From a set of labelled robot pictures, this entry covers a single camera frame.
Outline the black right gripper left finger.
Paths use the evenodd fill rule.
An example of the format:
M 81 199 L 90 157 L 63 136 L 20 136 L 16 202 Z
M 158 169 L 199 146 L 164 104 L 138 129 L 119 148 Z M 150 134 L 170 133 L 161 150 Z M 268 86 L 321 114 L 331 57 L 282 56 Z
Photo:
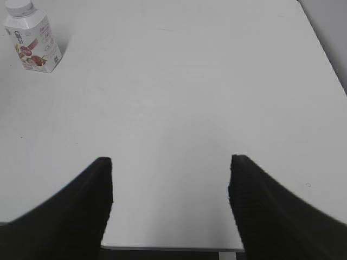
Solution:
M 112 204 L 112 161 L 99 157 L 54 196 L 1 226 L 1 259 L 98 259 Z

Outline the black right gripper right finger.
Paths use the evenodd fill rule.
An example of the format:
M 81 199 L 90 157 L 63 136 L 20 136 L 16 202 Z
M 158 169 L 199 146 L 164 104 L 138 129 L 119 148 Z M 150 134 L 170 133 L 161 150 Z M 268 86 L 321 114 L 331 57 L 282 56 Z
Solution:
M 229 203 L 246 259 L 346 259 L 346 225 L 233 155 Z

